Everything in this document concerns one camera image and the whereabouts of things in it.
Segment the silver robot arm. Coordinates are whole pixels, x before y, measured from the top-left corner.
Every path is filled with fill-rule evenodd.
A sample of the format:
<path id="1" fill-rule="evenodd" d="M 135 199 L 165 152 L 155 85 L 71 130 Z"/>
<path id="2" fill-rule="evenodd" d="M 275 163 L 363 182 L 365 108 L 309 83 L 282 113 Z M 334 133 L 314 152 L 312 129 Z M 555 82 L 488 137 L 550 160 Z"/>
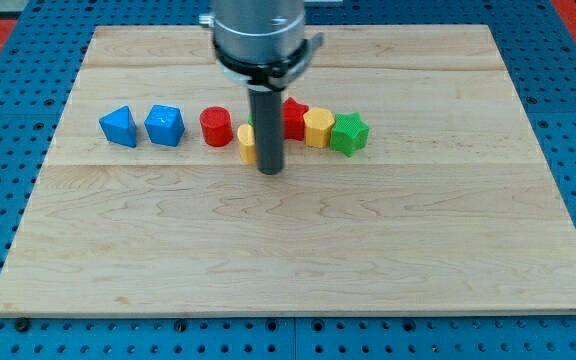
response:
<path id="1" fill-rule="evenodd" d="M 257 169 L 284 168 L 282 96 L 309 67 L 324 36 L 305 36 L 302 0 L 212 0 L 199 24 L 212 31 L 218 65 L 247 88 Z"/>

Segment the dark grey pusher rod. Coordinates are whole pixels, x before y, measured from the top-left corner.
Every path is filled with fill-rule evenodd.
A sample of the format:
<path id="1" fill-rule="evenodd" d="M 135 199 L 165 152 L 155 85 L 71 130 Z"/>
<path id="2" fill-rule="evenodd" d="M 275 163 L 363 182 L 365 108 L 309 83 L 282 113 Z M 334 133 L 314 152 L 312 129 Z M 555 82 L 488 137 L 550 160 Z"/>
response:
<path id="1" fill-rule="evenodd" d="M 248 98 L 257 168 L 266 175 L 279 174 L 284 168 L 282 94 L 250 86 Z"/>

